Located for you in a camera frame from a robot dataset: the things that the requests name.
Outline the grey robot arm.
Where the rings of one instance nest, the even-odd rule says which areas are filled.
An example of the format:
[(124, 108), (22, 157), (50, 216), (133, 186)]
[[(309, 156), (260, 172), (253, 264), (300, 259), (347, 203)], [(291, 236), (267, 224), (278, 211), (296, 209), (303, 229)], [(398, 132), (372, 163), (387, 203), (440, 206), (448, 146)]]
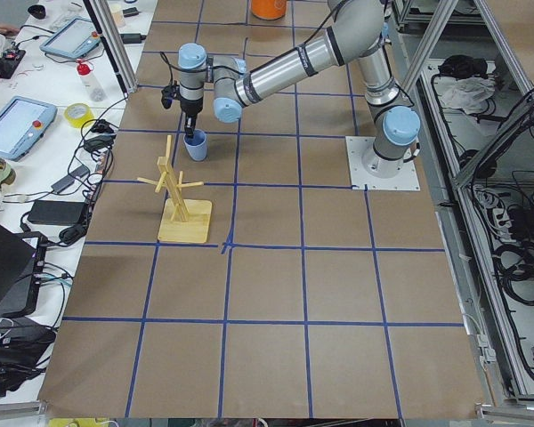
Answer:
[(378, 178), (392, 178), (413, 161), (409, 149), (421, 122), (411, 99), (399, 85), (384, 47), (385, 3), (376, 0), (328, 2), (330, 26), (322, 25), (304, 42), (248, 70), (239, 58), (212, 56), (200, 44), (184, 44), (161, 102), (179, 101), (184, 132), (193, 137), (203, 109), (204, 87), (214, 88), (214, 115), (223, 123), (240, 120), (245, 107), (331, 67), (359, 66), (365, 99), (376, 126), (376, 138), (361, 162)]

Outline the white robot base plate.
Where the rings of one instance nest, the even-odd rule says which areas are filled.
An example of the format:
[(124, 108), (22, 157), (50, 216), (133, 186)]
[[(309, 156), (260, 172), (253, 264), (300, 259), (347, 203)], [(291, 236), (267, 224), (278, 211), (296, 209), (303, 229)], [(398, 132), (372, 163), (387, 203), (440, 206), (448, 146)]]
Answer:
[(346, 136), (351, 186), (359, 190), (419, 191), (413, 160), (384, 160), (374, 151), (374, 137)]

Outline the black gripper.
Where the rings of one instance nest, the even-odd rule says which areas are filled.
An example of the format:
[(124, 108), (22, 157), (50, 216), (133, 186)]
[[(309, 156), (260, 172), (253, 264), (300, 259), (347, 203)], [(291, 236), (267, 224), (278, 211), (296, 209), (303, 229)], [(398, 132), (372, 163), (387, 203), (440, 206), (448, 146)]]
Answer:
[(181, 99), (181, 109), (185, 115), (185, 135), (193, 138), (196, 130), (198, 114), (203, 110), (203, 100)]

